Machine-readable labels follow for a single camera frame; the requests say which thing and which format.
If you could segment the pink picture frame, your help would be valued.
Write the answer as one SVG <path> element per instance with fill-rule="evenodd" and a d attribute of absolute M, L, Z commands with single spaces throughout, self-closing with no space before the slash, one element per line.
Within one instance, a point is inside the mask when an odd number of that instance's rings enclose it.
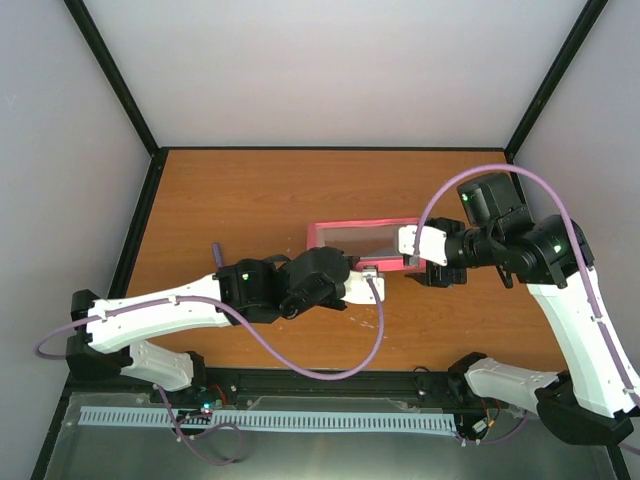
<path fill-rule="evenodd" d="M 358 257 L 355 270 L 368 267 L 376 267 L 383 273 L 424 270 L 425 260 L 420 260 L 417 266 L 406 265 L 395 243 L 397 230 L 416 222 L 417 218 L 408 217 L 310 223 L 306 246 L 333 247 Z"/>

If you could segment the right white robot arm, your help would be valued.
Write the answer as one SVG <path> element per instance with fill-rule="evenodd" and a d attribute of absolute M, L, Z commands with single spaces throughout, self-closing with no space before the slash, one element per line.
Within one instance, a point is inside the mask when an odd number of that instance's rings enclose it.
<path fill-rule="evenodd" d="M 450 186 L 464 221 L 424 213 L 397 232 L 406 262 L 426 264 L 417 280 L 447 288 L 464 284 L 471 269 L 494 268 L 504 286 L 527 288 L 566 362 L 562 372 L 539 372 L 471 353 L 449 370 L 453 398 L 513 405 L 570 445 L 621 444 L 639 413 L 639 376 L 606 311 L 583 231 L 565 209 L 534 221 L 511 177 L 496 169 L 460 174 Z"/>

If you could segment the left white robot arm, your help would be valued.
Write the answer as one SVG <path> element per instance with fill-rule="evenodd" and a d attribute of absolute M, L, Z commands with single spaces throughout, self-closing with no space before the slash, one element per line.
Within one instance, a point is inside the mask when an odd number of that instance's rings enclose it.
<path fill-rule="evenodd" d="M 79 381 L 125 375 L 197 402 L 208 390 L 203 358 L 163 349 L 151 339 L 242 320 L 271 324 L 316 306 L 342 311 L 366 303 L 371 297 L 355 263 L 338 249 L 315 247 L 295 259 L 243 259 L 192 283 L 138 297 L 101 299 L 77 291 L 71 317 L 79 325 L 67 340 L 67 366 Z"/>

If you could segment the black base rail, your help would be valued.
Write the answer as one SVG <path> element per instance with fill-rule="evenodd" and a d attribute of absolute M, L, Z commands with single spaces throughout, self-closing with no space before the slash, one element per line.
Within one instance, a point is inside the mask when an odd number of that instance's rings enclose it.
<path fill-rule="evenodd" d="M 204 388 L 222 391 L 236 404 L 264 396 L 361 397 L 448 400 L 452 381 L 446 372 L 424 369 L 360 372 L 342 380 L 319 380 L 285 369 L 205 369 Z"/>

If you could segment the black enclosure frame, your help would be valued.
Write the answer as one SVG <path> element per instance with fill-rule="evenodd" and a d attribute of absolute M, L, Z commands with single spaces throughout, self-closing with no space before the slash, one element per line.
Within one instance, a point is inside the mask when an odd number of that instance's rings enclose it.
<path fill-rule="evenodd" d="M 130 222 L 124 246 L 122 248 L 119 261 L 109 289 L 109 295 L 126 293 L 129 285 L 135 261 L 142 244 L 143 234 L 146 230 L 147 222 L 151 213 L 151 208 L 155 200 L 156 192 L 162 177 L 164 165 L 169 151 L 186 147 L 159 147 L 151 133 L 147 122 L 134 100 L 124 77 L 118 69 L 109 48 L 107 47 L 99 29 L 94 22 L 89 9 L 84 1 L 63 1 L 72 19 L 80 30 L 94 58 L 102 69 L 112 90 L 120 101 L 132 126 L 142 141 L 147 153 L 150 156 L 150 163 L 147 169 L 142 191 Z M 580 11 L 574 25 L 563 42 L 551 67 L 546 73 L 543 81 L 537 89 L 523 117 L 509 140 L 505 149 L 491 148 L 458 148 L 458 147 L 304 147 L 305 149 L 316 150 L 355 150 L 365 151 L 429 151 L 429 150 L 450 150 L 450 151 L 497 151 L 504 153 L 506 162 L 513 163 L 513 160 L 524 144 L 535 122 L 540 117 L 544 107 L 551 98 L 557 85 L 560 83 L 565 72 L 571 65 L 575 55 L 583 45 L 591 29 L 598 20 L 608 1 L 586 1 Z M 38 457 L 36 467 L 34 467 L 31 479 L 44 479 L 45 468 L 49 466 L 53 453 L 54 433 L 58 434 L 61 429 L 62 406 L 66 406 L 66 394 L 61 396 L 56 412 L 51 421 L 49 431 Z M 619 447 L 607 447 L 607 454 L 612 463 L 616 479 L 630 479 L 625 460 Z"/>

